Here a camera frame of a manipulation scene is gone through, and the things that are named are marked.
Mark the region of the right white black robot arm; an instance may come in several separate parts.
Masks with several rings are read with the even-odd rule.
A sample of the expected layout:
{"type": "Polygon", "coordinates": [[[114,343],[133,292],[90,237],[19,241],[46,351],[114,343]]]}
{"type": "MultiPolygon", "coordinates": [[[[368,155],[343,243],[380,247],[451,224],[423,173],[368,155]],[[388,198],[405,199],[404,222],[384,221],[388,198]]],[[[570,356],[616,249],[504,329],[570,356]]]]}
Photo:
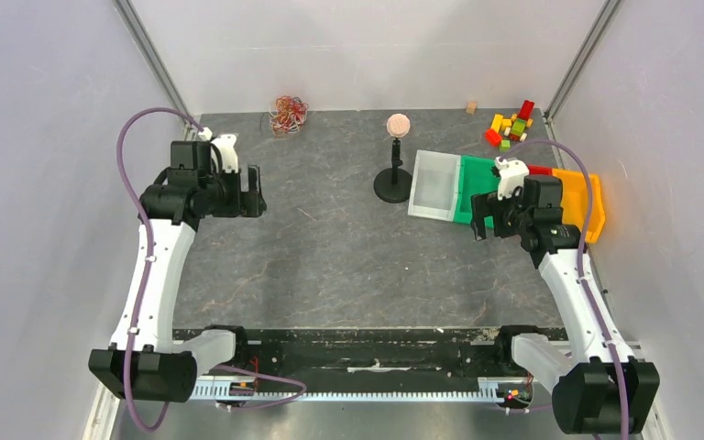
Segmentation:
{"type": "Polygon", "coordinates": [[[526,176],[511,192],[471,197],[471,225],[486,237],[486,218],[497,237],[518,237],[552,293],[569,356],[548,337],[523,326],[506,330],[492,350],[505,374],[527,370],[549,392],[555,420],[569,435],[638,435],[660,385],[656,366],[638,359],[613,324],[590,270],[580,231],[563,221],[562,182],[526,176]]]}

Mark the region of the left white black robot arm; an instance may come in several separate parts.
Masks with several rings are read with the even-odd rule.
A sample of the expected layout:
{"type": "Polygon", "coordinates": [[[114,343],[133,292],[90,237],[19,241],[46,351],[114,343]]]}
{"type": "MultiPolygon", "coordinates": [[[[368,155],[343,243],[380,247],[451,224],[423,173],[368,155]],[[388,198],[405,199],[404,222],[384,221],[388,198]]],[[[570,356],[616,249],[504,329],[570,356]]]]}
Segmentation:
{"type": "Polygon", "coordinates": [[[262,216],[267,205],[259,167],[242,170],[237,135],[174,141],[170,165],[139,198],[139,249],[126,306],[109,346],[92,350],[89,370],[115,396],[186,402],[198,377],[219,365],[239,374],[251,351],[240,326],[213,324],[183,343],[173,339],[173,315],[185,260],[200,222],[262,216]]]}

